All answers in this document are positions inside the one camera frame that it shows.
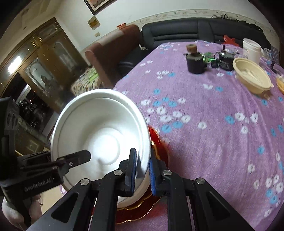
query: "wall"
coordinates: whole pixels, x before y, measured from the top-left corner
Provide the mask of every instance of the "wall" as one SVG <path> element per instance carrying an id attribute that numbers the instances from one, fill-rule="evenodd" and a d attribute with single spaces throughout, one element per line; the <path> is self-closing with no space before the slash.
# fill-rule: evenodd
<path id="1" fill-rule="evenodd" d="M 78 51 L 101 36 L 116 29 L 121 23 L 163 12 L 184 9 L 213 9 L 240 14 L 271 28 L 263 14 L 248 0 L 117 0 L 98 13 L 101 26 L 92 30 L 87 21 L 93 16 L 83 0 L 63 0 L 55 18 Z"/>

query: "hand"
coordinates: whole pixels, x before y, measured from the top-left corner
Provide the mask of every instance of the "hand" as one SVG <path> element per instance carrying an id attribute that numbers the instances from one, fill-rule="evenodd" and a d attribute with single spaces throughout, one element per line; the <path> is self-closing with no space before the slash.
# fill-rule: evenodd
<path id="1" fill-rule="evenodd" d="M 33 224 L 37 219 L 42 215 L 41 206 L 39 203 L 40 195 L 34 196 L 32 198 L 32 203 L 30 206 L 29 214 L 31 217 L 31 224 Z M 2 203 L 2 211 L 4 216 L 10 221 L 10 223 L 16 226 L 19 229 L 26 230 L 24 224 L 24 217 L 15 209 L 12 209 L 8 206 L 6 198 L 4 197 Z"/>

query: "brown sofa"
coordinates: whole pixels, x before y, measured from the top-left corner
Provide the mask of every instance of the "brown sofa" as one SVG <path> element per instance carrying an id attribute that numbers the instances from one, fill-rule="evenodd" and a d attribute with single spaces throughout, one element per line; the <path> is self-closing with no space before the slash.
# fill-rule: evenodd
<path id="1" fill-rule="evenodd" d="M 117 29 L 100 38 L 85 52 L 106 88 L 113 88 L 121 76 L 119 62 L 132 50 L 139 49 L 140 30 L 137 25 Z"/>

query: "picture frame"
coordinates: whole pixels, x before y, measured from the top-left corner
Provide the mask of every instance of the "picture frame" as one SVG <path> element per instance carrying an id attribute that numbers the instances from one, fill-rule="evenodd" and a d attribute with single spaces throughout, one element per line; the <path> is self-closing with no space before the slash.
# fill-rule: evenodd
<path id="1" fill-rule="evenodd" d="M 93 15 L 114 3 L 116 0 L 84 0 Z"/>

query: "table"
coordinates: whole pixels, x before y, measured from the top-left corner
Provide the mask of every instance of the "table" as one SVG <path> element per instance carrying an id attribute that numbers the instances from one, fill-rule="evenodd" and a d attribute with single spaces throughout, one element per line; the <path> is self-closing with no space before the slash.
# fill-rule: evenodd
<path id="1" fill-rule="evenodd" d="M 201 53 L 222 49 L 195 43 Z M 284 199 L 284 96 L 270 61 L 261 58 L 260 65 L 275 87 L 260 97 L 235 78 L 235 71 L 207 67 L 203 74 L 189 73 L 183 55 L 187 44 L 160 45 L 114 90 L 132 99 L 168 143 L 172 171 L 205 178 L 256 231 L 266 230 Z M 167 230 L 166 201 L 116 230 Z"/>

